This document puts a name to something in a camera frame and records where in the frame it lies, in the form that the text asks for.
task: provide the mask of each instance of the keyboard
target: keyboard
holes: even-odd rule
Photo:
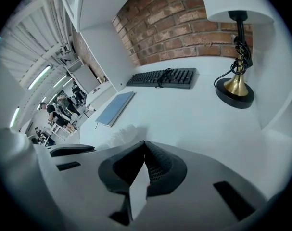
[[[133,75],[127,87],[170,87],[190,89],[196,68],[173,68]]]

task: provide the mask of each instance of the white lamp shade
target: white lamp shade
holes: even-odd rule
[[[234,23],[228,11],[245,10],[246,24],[273,23],[271,5],[267,0],[203,0],[209,21]]]

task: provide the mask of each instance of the blue notebook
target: blue notebook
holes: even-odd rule
[[[111,127],[133,96],[132,91],[117,95],[99,115],[96,122]]]

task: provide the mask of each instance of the black base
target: black base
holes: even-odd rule
[[[229,104],[230,106],[238,109],[246,109],[250,107],[255,98],[252,88],[245,84],[248,90],[248,94],[246,96],[234,95],[231,92],[227,91],[224,86],[224,83],[228,80],[230,80],[230,78],[224,78],[220,79],[216,83],[216,94],[218,95],[218,97],[226,104]]]

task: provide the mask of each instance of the lamp cord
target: lamp cord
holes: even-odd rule
[[[162,87],[162,80],[163,80],[163,77],[164,77],[165,74],[167,74],[169,71],[170,71],[170,68],[167,68],[167,69],[165,69],[165,70],[163,71],[162,75],[161,75],[161,76],[159,77],[159,79],[157,80],[157,86],[156,86],[155,88],[157,88],[157,87],[159,87],[159,88],[163,88],[163,87]]]
[[[246,42],[242,43],[238,40],[238,36],[234,39],[234,42],[237,43],[236,45],[236,51],[241,56],[242,59],[236,58],[236,60],[233,62],[233,64],[230,66],[230,70],[224,73],[223,75],[216,78],[214,81],[214,86],[216,87],[216,82],[224,77],[225,75],[229,74],[230,72],[236,74],[236,75],[244,75],[246,70],[253,65],[252,62],[252,55],[250,48],[247,46]],[[244,67],[241,71],[236,72],[235,68],[237,67]]]

